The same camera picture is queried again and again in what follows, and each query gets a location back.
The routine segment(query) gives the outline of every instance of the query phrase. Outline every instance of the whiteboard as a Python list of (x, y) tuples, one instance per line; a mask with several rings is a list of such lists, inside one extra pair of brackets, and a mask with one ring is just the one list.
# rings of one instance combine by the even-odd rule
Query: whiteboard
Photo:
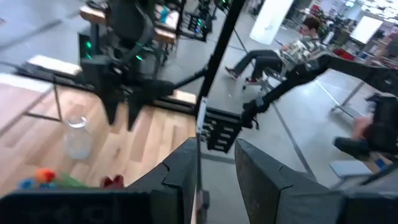
[(380, 28), (383, 21), (373, 19), (368, 16), (362, 17), (355, 30), (351, 33), (350, 37), (353, 39), (367, 44), (374, 33)]

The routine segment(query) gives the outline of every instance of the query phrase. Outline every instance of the striped shirt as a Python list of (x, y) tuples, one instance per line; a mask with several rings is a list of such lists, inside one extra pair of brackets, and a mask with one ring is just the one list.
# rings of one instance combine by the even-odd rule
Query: striped shirt
[(308, 37), (292, 42), (288, 46), (287, 50), (276, 51), (287, 70), (291, 70), (296, 65), (306, 62), (315, 52), (325, 49), (318, 38), (310, 39)]

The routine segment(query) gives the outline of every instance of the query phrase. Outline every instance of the bottle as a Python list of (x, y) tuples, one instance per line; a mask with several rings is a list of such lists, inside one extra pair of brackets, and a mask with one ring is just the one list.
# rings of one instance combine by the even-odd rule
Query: bottle
[(85, 117), (72, 117), (66, 122), (65, 150), (72, 159), (86, 159), (91, 151), (91, 136)]

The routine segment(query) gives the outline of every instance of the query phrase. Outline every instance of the short hair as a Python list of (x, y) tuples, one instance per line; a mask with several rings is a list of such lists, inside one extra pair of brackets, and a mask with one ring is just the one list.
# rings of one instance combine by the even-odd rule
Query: short hair
[(321, 22), (315, 17), (307, 17), (304, 20), (303, 25), (306, 25), (310, 30), (315, 29), (316, 31), (318, 31)]

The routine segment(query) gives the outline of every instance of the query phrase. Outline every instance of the wooden tabletop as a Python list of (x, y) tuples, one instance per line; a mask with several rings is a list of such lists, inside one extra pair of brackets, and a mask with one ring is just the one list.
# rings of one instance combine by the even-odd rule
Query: wooden tabletop
[[(71, 74), (81, 69), (41, 55), (31, 62)], [(128, 185), (162, 162), (187, 138), (195, 136), (193, 116), (150, 106), (141, 111), (131, 132), (127, 131), (127, 105), (119, 105), (116, 121), (110, 126), (97, 96), (59, 89), (63, 117), (85, 116), (88, 120), (86, 129), (92, 140), (89, 157), (74, 160), (67, 155), (63, 140), (67, 129), (63, 123), (23, 116), (0, 137), (0, 195), (14, 190), (39, 167), (69, 174), (93, 187), (99, 186), (104, 176), (122, 174)], [(28, 98), (31, 93), (28, 91), (18, 99)], [(182, 91), (176, 91), (173, 97), (192, 103), (196, 100), (195, 95)], [(56, 116), (53, 95), (47, 95), (31, 112)]]
[[(156, 11), (161, 11), (162, 8), (163, 8), (162, 6), (156, 5)], [(88, 6), (83, 6), (80, 8), (80, 16), (84, 20), (94, 24), (106, 24), (105, 14), (102, 11), (90, 8)], [(176, 29), (178, 18), (179, 18), (179, 13), (177, 11), (172, 11), (167, 17), (167, 20), (164, 23), (164, 25), (167, 26), (167, 28), (169, 29)], [(175, 33), (160, 28), (155, 28), (155, 33), (156, 33), (155, 40), (162, 41), (168, 44), (173, 44), (177, 39)]]

